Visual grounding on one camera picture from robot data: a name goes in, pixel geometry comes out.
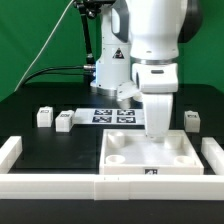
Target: white block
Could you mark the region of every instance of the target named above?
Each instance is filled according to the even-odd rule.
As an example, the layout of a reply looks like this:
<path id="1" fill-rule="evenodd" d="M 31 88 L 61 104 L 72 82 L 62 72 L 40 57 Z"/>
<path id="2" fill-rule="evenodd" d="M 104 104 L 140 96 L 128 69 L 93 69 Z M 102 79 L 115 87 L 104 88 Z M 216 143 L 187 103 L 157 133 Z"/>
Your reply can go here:
<path id="1" fill-rule="evenodd" d="M 53 108 L 40 107 L 37 113 L 37 127 L 51 127 L 53 121 Z"/>
<path id="2" fill-rule="evenodd" d="M 73 126 L 74 111 L 62 111 L 55 120 L 56 132 L 69 132 Z"/>
<path id="3" fill-rule="evenodd" d="M 198 112 L 185 111 L 184 114 L 184 126 L 186 132 L 200 132 L 200 117 Z"/>
<path id="4" fill-rule="evenodd" d="M 201 152 L 217 175 L 224 175 L 224 151 L 214 138 L 203 138 Z"/>
<path id="5" fill-rule="evenodd" d="M 21 137 L 10 137 L 0 149 L 0 173 L 6 174 L 22 152 Z"/>
<path id="6" fill-rule="evenodd" d="M 94 199 L 95 175 L 0 174 L 0 199 Z"/>

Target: wire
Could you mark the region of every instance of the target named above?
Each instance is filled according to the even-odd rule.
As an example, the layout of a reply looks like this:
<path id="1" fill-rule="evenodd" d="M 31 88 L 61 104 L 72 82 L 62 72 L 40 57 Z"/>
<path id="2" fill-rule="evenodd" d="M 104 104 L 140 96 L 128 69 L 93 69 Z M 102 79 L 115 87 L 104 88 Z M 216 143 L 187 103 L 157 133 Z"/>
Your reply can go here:
<path id="1" fill-rule="evenodd" d="M 33 65 L 36 63 L 36 61 L 39 59 L 39 57 L 41 56 L 41 54 L 43 53 L 43 51 L 45 50 L 46 46 L 48 45 L 49 41 L 51 40 L 52 36 L 54 35 L 55 31 L 57 30 L 58 26 L 60 25 L 62 19 L 64 18 L 65 14 L 67 13 L 69 7 L 72 5 L 74 0 L 70 1 L 68 6 L 65 8 L 64 12 L 62 13 L 60 19 L 58 20 L 57 24 L 55 25 L 54 29 L 52 30 L 50 36 L 48 37 L 48 39 L 46 40 L 45 44 L 43 45 L 43 47 L 41 48 L 40 52 L 37 54 L 36 58 L 33 60 L 33 62 L 30 64 L 30 66 L 28 67 L 28 69 L 25 71 L 24 75 L 22 76 L 22 78 L 20 79 L 18 85 L 15 88 L 15 91 L 17 91 L 21 85 L 21 83 L 23 82 L 23 80 L 25 79 L 26 75 L 28 74 L 28 72 L 31 70 L 31 68 L 33 67 Z"/>
<path id="2" fill-rule="evenodd" d="M 34 74 L 28 76 L 26 79 L 23 79 L 23 81 L 20 83 L 19 87 L 24 86 L 29 80 L 41 76 L 41 75 L 56 75 L 56 73 L 53 73 L 52 71 L 61 71 L 61 70 L 77 70 L 77 69 L 83 69 L 83 66 L 64 66 L 64 67 L 52 67 L 52 68 L 45 68 L 43 70 L 37 71 Z M 57 73 L 58 75 L 83 75 L 83 74 L 71 74 L 71 73 Z"/>

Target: white tray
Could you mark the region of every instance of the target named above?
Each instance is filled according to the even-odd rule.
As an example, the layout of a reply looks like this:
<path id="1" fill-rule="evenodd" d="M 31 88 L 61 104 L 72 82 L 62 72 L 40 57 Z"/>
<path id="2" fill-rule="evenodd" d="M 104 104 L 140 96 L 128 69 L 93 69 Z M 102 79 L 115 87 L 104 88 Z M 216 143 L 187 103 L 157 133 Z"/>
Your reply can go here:
<path id="1" fill-rule="evenodd" d="M 144 130 L 104 130 L 100 174 L 203 173 L 204 167 L 184 131 L 170 130 L 164 142 L 155 142 Z"/>

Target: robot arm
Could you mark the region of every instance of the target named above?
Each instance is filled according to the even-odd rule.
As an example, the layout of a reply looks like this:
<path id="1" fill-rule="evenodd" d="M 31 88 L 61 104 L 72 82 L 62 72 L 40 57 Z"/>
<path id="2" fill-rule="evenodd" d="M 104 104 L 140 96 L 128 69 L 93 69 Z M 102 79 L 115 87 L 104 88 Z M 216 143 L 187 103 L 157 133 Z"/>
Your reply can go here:
<path id="1" fill-rule="evenodd" d="M 169 129 L 172 93 L 178 90 L 174 59 L 179 55 L 178 37 L 189 1 L 126 0 L 130 12 L 130 55 L 134 61 L 132 80 L 142 95 L 146 135 L 152 138 L 164 137 Z M 137 92 L 135 87 L 121 85 L 118 101 L 127 106 L 125 98 Z"/>
<path id="2" fill-rule="evenodd" d="M 128 99 L 140 94 L 142 97 L 146 135 L 164 137 L 169 129 L 173 92 L 178 90 L 177 64 L 178 41 L 186 18 L 195 18 L 199 0 L 86 0 L 88 17 L 94 17 L 102 9 L 103 54 L 96 63 L 96 83 L 99 89 L 117 89 L 117 99 L 122 108 L 129 107 Z M 190 40 L 200 27 L 196 17 L 194 32 L 182 42 Z M 127 53 L 130 41 L 132 80 L 129 81 Z M 122 60 L 111 52 L 122 50 Z"/>

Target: printed label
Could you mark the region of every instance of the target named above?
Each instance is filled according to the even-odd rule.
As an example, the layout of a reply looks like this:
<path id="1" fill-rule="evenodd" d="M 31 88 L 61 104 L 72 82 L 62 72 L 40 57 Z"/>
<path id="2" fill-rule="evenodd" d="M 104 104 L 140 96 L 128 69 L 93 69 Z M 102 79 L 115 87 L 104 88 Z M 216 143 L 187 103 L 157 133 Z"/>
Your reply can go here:
<path id="1" fill-rule="evenodd" d="M 113 110 L 95 110 L 94 115 L 107 116 L 112 115 Z"/>
<path id="2" fill-rule="evenodd" d="M 40 113 L 49 113 L 49 110 L 41 110 Z"/>
<path id="3" fill-rule="evenodd" d="M 135 111 L 134 110 L 118 110 L 117 115 L 135 116 Z"/>
<path id="4" fill-rule="evenodd" d="M 69 116 L 70 116 L 70 114 L 61 114 L 60 117 L 69 117 Z"/>
<path id="5" fill-rule="evenodd" d="M 197 118 L 197 115 L 187 115 L 189 118 Z"/>
<path id="6" fill-rule="evenodd" d="M 113 56 L 114 59 L 124 59 L 124 55 L 120 48 L 117 49 L 116 53 Z"/>
<path id="7" fill-rule="evenodd" d="M 111 123 L 112 117 L 93 117 L 92 123 Z"/>
<path id="8" fill-rule="evenodd" d="M 145 169 L 145 174 L 146 175 L 157 175 L 158 169 Z"/>
<path id="9" fill-rule="evenodd" d="M 136 119 L 135 117 L 117 117 L 118 124 L 135 124 Z"/>

